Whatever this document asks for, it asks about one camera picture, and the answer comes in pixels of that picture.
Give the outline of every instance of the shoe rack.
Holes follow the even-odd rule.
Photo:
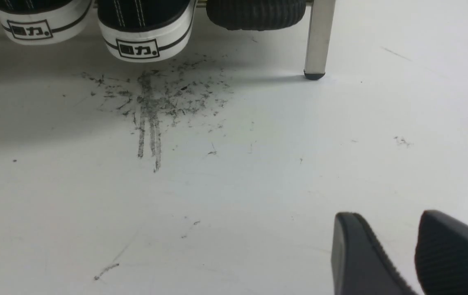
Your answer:
[[[207,0],[198,0],[197,7],[206,5]],[[311,13],[308,15],[309,37],[303,73],[309,80],[319,80],[325,75],[336,0],[307,0],[307,6],[311,6]]]

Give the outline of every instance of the scratch on floor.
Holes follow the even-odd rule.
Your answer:
[[[140,112],[140,138],[137,157],[143,157],[143,150],[145,145],[145,123],[148,120],[150,131],[150,151],[152,157],[155,157],[156,163],[154,172],[157,172],[161,167],[161,130],[159,129],[159,118],[157,112],[159,111],[158,102],[153,99],[152,85],[150,80],[150,72],[143,71],[137,82],[141,86],[141,95],[137,97],[137,103],[141,106]]]
[[[399,54],[399,53],[396,53],[396,52],[390,50],[389,48],[382,47],[382,46],[381,46],[380,48],[383,49],[383,50],[385,50],[386,52],[389,52],[390,54],[394,54],[395,56],[398,56],[399,58],[403,58],[403,59],[405,59],[405,60],[408,60],[408,61],[411,61],[411,62],[412,62],[412,60],[411,60],[410,58],[406,58],[405,56],[403,56],[403,55],[401,55],[401,54]]]
[[[101,276],[104,275],[107,271],[111,270],[111,269],[114,268],[114,267],[118,267],[118,266],[119,266],[119,263],[114,263],[114,264],[112,264],[112,265],[109,265],[109,266],[105,267],[105,268],[103,269],[103,271],[101,271],[101,273],[99,273],[99,276],[95,276],[95,277],[94,277],[94,280],[95,280],[95,281],[99,280],[99,279],[101,278]]]
[[[129,248],[129,246],[132,244],[132,242],[136,239],[137,234],[139,234],[139,231],[140,231],[141,229],[142,229],[142,226],[136,230],[136,232],[134,233],[134,235],[129,239],[129,241],[128,241],[127,244],[123,247],[123,249],[122,249],[121,251],[119,251],[119,253],[116,255],[116,257],[114,257],[114,259],[112,260],[112,263],[116,262],[116,261],[121,257],[121,255],[123,255],[123,253]]]

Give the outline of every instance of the black stripe on sole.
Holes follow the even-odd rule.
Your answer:
[[[103,38],[103,40],[105,40],[105,43],[110,46],[112,49],[115,49],[115,50],[119,50],[118,46],[117,45],[114,45],[112,43],[110,43],[109,41],[107,41],[106,39]]]
[[[66,26],[63,26],[61,28],[51,29],[50,31],[52,32],[52,34],[55,33],[55,32],[63,32],[64,30],[68,30],[68,29],[72,28],[73,26],[79,24],[86,17],[88,12],[90,11],[90,8],[92,8],[92,1],[90,1],[90,4],[88,4],[88,7],[86,8],[86,10],[83,12],[83,14],[78,19],[76,19],[75,21],[73,21],[70,24],[67,24]],[[3,25],[1,25],[1,26],[3,27],[3,29],[7,30],[8,32],[11,32],[11,28],[7,28],[6,26],[3,26]]]

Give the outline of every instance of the black sneaker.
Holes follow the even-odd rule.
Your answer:
[[[99,26],[117,58],[159,61],[187,45],[196,4],[197,0],[99,0]]]
[[[228,30],[278,30],[298,23],[305,7],[305,0],[207,0],[207,15]]]
[[[92,0],[0,0],[0,21],[16,43],[65,41],[86,26]]]

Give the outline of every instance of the black plastic object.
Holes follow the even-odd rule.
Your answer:
[[[208,18],[228,30],[278,30],[298,23],[305,0],[207,0]]]
[[[337,213],[331,264],[335,295],[416,295],[357,213]]]
[[[414,262],[427,295],[468,294],[468,226],[440,211],[425,211]]]

